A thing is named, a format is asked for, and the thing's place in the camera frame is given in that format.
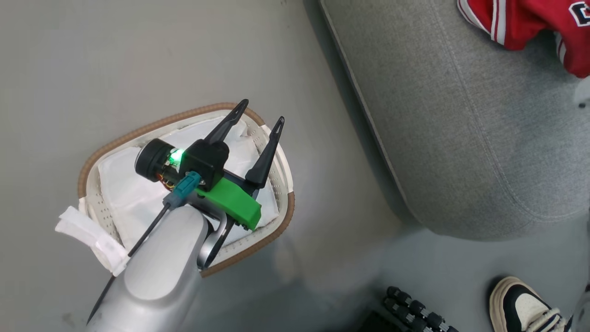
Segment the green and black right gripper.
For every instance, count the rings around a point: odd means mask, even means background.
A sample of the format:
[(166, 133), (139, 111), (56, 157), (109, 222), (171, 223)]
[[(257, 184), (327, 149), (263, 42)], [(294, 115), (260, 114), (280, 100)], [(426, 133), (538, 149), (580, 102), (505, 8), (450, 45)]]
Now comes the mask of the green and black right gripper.
[[(204, 140), (209, 144), (223, 142), (232, 127), (238, 124), (248, 104), (248, 99), (240, 101)], [(284, 116), (280, 116), (268, 135), (269, 141), (262, 154), (253, 168), (247, 172), (245, 178), (225, 171), (223, 178), (219, 179), (209, 191), (205, 189), (207, 178), (204, 176), (201, 176), (201, 183), (196, 188), (200, 196), (212, 202), (214, 206), (233, 218), (236, 224), (248, 231), (254, 231), (259, 225), (261, 204), (256, 201), (256, 197), (259, 190), (266, 186), (284, 123)]]

